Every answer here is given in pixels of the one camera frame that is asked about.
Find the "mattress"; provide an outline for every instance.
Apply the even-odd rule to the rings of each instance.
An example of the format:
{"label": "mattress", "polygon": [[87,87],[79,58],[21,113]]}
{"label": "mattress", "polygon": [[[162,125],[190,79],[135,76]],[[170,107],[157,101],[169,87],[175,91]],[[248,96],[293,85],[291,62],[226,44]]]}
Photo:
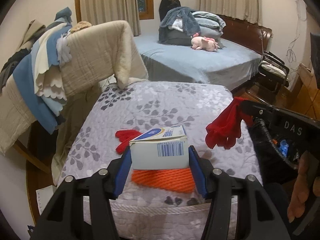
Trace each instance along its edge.
{"label": "mattress", "polygon": [[217,52],[160,44],[157,34],[134,41],[151,81],[217,84],[232,90],[254,76],[261,61],[258,53],[225,39]]}
{"label": "mattress", "polygon": [[[102,93],[81,128],[62,169],[59,184],[67,175],[76,179],[91,176],[120,156],[117,130],[183,125],[188,141],[199,156],[209,159],[229,175],[261,176],[253,144],[245,123],[242,135],[230,150],[209,149],[205,127],[232,101],[223,86],[177,82],[137,82],[124,90],[110,84]],[[130,171],[123,193],[110,200],[119,235],[128,239],[200,239],[210,203],[195,190],[177,193],[139,186]],[[90,223],[89,199],[84,199],[84,219]],[[232,198],[229,239],[234,238],[237,198]]]}

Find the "finger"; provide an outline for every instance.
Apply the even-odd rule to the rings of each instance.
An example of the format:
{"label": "finger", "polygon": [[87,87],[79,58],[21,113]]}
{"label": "finger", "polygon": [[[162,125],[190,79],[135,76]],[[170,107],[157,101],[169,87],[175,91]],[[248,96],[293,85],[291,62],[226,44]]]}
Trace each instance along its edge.
{"label": "finger", "polygon": [[300,160],[299,160],[299,169],[298,174],[307,174],[309,168],[309,153],[305,152],[302,154]]}
{"label": "finger", "polygon": [[316,177],[315,182],[313,183],[313,193],[320,197],[320,177]]}
{"label": "finger", "polygon": [[309,188],[306,175],[298,175],[293,187],[292,195],[296,195],[300,203],[305,203],[309,197]]}
{"label": "finger", "polygon": [[293,214],[293,211],[291,209],[288,208],[288,212],[287,212],[287,215],[288,215],[288,220],[289,220],[289,223],[292,223],[293,220],[296,218]]}
{"label": "finger", "polygon": [[304,212],[304,204],[299,201],[297,194],[292,194],[287,215],[291,223],[295,217],[301,217]]}

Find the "blue gripper pad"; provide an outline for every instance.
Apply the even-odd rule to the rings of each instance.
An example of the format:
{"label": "blue gripper pad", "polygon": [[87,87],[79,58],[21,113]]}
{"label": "blue gripper pad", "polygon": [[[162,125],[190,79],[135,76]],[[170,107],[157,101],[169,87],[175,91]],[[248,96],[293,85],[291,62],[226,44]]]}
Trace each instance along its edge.
{"label": "blue gripper pad", "polygon": [[198,193],[205,199],[208,194],[205,186],[205,176],[201,170],[196,155],[198,155],[198,153],[194,152],[193,149],[189,147],[189,167],[191,169],[193,180],[195,181]]}
{"label": "blue gripper pad", "polygon": [[113,194],[115,195],[116,198],[118,198],[118,196],[122,193],[124,189],[124,184],[127,180],[127,177],[130,171],[132,161],[131,161],[131,151],[129,148],[121,158],[123,158],[123,161],[115,177],[115,189],[113,191]]}

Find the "wooden headboard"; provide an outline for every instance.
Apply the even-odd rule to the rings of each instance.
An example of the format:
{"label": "wooden headboard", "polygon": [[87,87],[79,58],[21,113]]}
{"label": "wooden headboard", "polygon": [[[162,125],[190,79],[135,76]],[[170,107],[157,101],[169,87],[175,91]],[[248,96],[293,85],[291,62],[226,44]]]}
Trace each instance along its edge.
{"label": "wooden headboard", "polygon": [[262,44],[263,49],[267,50],[272,34],[271,29],[224,15],[220,17],[227,24],[223,28],[222,38],[252,49],[259,54],[262,54]]}

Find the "plush toy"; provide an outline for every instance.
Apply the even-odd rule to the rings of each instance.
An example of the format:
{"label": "plush toy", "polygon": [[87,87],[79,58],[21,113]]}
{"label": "plush toy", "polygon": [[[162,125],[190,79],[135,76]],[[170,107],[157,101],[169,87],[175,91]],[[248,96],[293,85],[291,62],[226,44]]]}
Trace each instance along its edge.
{"label": "plush toy", "polygon": [[218,43],[212,38],[200,37],[199,33],[193,35],[193,39],[191,40],[192,49],[201,50],[204,49],[206,51],[218,51],[220,48]]}

